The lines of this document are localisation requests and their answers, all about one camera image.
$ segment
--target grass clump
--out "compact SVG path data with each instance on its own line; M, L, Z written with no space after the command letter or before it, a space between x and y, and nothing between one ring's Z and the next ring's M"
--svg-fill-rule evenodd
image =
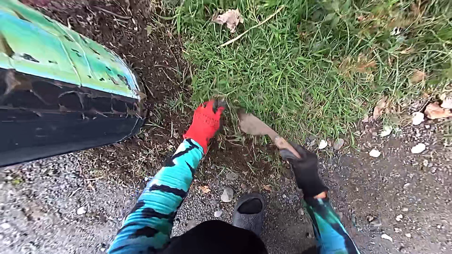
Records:
M236 33L211 22L236 8L245 19ZM295 139L346 136L381 96L401 108L452 78L446 0L198 0L177 13L185 57L197 67L194 103L224 96Z

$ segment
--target person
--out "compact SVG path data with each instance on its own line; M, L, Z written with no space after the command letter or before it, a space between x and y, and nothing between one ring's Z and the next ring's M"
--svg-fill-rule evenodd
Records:
M225 109L216 100L202 103L194 112L184 141L147 184L126 217L108 252L110 254L265 254L260 239L264 223L264 198L259 193L238 199L233 223L219 220L203 222L183 235L170 238L178 208L187 195L196 167L207 152L207 145L220 127ZM304 206L311 217L317 240L316 251L327 254L359 253L328 199L328 187L318 175L315 153L294 146L302 159L281 151L303 190Z

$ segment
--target patterned sleeve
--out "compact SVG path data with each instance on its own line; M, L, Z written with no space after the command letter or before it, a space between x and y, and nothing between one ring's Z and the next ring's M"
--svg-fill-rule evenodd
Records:
M196 141L186 139L180 144L143 190L108 253L156 253L165 247L202 156L202 147Z
M307 198L304 206L311 217L320 254L359 254L328 198Z

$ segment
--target black slipper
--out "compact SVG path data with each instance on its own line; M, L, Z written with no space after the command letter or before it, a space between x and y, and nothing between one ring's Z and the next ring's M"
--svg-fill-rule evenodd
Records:
M232 225L260 235L264 225L264 197L260 193L243 195L237 200Z

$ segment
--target hand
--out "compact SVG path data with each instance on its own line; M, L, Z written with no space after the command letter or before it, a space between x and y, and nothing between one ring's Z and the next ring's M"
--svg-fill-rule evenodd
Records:
M292 146L301 155L301 159L287 149L282 149L280 154L283 160L289 161L297 186L303 190L305 198L325 198L328 187L320 179L317 155L300 145L292 143Z
M220 117L225 110L225 105L224 101L213 99L199 105L193 115L192 125L184 134L184 138L191 138L200 144L204 149L204 154L207 152L209 140L220 128Z

